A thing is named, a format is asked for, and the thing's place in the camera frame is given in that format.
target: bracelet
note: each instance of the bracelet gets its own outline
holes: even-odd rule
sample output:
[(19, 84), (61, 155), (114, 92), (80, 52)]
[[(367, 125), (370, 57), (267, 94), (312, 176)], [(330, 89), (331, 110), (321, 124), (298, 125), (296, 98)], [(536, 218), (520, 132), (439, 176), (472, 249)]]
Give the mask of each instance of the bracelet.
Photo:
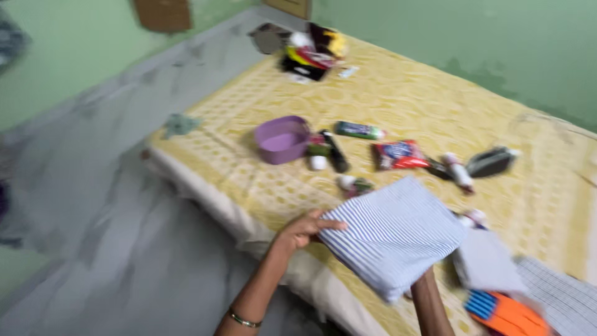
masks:
[(261, 321), (261, 322), (254, 323), (254, 322), (245, 321), (245, 320), (241, 319), (240, 317), (238, 317), (237, 314), (234, 314), (234, 311), (232, 310), (232, 308), (228, 308), (228, 313), (230, 313), (230, 317), (232, 317), (232, 319), (234, 319), (238, 323), (240, 323), (244, 326), (247, 326), (249, 328), (259, 328), (261, 326), (261, 323), (263, 322), (263, 321)]

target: purple bowl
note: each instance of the purple bowl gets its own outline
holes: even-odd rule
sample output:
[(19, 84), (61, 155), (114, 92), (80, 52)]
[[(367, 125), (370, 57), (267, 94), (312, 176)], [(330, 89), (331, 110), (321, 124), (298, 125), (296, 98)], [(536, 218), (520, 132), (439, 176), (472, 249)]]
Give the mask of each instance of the purple bowl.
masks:
[(310, 134), (305, 119), (288, 115), (259, 125), (255, 129), (255, 142), (263, 161), (282, 164), (304, 155)]

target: bed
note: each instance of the bed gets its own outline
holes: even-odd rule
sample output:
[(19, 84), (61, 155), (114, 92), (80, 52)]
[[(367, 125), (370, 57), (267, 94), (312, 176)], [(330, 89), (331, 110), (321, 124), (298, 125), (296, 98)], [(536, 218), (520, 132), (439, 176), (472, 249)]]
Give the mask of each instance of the bed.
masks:
[[(341, 79), (294, 83), (272, 56), (186, 111), (203, 119), (184, 136), (147, 140), (149, 165), (173, 181), (179, 194), (208, 209), (238, 242), (260, 257), (275, 231), (305, 210), (343, 201), (336, 174), (307, 169), (299, 159), (272, 166), (259, 160), (254, 128), (284, 115), (300, 115), (312, 130), (338, 120), (380, 126), (389, 140), (415, 139), (423, 152), (468, 159), (492, 145), (522, 157), (506, 174), (475, 181), (466, 197), (452, 183), (424, 170), (376, 172), (372, 141), (337, 136), (351, 175), (382, 187), (414, 175), (450, 209), (483, 210), (489, 227), (514, 254), (531, 255), (554, 270), (594, 282), (594, 134), (550, 118), (476, 84), (388, 50), (349, 38), (347, 65), (360, 70)], [(448, 318), (457, 335), (480, 327), (462, 308), (467, 294), (453, 281), (448, 261), (434, 266)], [(384, 304), (321, 244), (297, 253), (283, 282), (353, 335), (416, 335), (412, 302)]]

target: hand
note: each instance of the hand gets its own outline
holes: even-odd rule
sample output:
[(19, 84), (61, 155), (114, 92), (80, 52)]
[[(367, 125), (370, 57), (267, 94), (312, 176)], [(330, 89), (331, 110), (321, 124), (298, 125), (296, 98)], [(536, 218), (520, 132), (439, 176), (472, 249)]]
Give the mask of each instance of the hand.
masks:
[(307, 246), (324, 228), (345, 230), (348, 225), (342, 221), (319, 219), (325, 210), (315, 209), (291, 221), (277, 235), (275, 242), (282, 243), (290, 251)]

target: folded cloth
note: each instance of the folded cloth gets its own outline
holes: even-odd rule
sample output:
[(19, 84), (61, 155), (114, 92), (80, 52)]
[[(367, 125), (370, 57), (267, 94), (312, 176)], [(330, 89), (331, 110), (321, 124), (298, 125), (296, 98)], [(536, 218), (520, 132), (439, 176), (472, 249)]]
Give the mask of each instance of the folded cloth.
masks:
[(462, 242), (464, 226), (412, 176), (324, 214), (348, 223), (319, 238), (386, 302), (396, 301)]
[(510, 252), (491, 231), (467, 228), (454, 253), (454, 266), (463, 287), (488, 292), (523, 294), (527, 291)]
[(540, 303), (546, 321), (562, 336), (597, 335), (597, 288), (545, 267), (540, 261), (515, 260), (527, 296)]

